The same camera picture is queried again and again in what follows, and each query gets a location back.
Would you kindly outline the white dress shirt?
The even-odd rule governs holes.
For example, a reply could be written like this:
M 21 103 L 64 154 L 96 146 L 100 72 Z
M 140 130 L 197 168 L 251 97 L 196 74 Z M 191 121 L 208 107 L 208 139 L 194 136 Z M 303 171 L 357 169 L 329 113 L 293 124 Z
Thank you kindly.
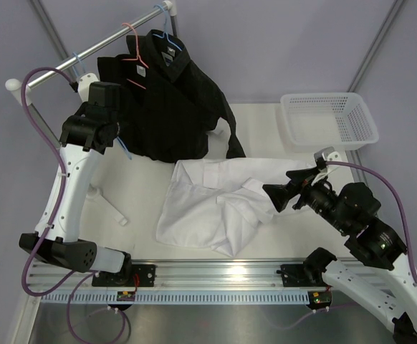
M 286 183 L 288 171 L 309 167 L 304 161 L 274 158 L 178 161 L 156 239 L 235 257 L 259 226 L 278 215 L 263 186 Z

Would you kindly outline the light blue wire hanger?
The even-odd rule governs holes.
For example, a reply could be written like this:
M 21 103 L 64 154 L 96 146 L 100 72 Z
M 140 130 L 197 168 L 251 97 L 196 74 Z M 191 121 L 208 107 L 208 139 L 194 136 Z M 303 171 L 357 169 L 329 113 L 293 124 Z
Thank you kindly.
M 94 73 L 77 75 L 77 92 L 82 104 L 69 118 L 68 142 L 93 149 L 103 154 L 117 141 L 128 158 L 132 158 L 126 144 L 119 138 L 125 127 L 127 102 L 125 88 L 111 82 L 101 82 Z

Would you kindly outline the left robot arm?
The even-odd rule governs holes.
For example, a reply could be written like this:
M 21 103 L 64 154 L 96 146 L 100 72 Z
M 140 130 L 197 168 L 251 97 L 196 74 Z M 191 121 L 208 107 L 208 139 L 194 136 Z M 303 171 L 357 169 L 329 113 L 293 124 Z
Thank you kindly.
M 44 213 L 19 247 L 39 261 L 76 272 L 107 272 L 118 286 L 133 278 L 124 252 L 80 238 L 80 219 L 90 182 L 107 148 L 113 145 L 128 110 L 125 87 L 93 82 L 88 99 L 62 125 L 59 167 Z

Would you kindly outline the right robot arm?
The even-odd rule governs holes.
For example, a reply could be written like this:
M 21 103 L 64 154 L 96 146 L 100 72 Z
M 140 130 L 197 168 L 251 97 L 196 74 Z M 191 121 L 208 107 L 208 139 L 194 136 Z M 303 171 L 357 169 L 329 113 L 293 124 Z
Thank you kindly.
M 284 211 L 293 198 L 297 199 L 293 209 L 310 207 L 346 237 L 345 247 L 352 256 L 371 268 L 390 292 L 378 290 L 353 274 L 322 247 L 303 262 L 305 280 L 343 292 L 382 322 L 396 343 L 417 343 L 417 272 L 411 263 L 411 250 L 378 218 L 381 204 L 364 183 L 349 183 L 339 193 L 333 190 L 327 176 L 336 165 L 289 171 L 287 184 L 265 184 L 262 188 L 277 211 Z

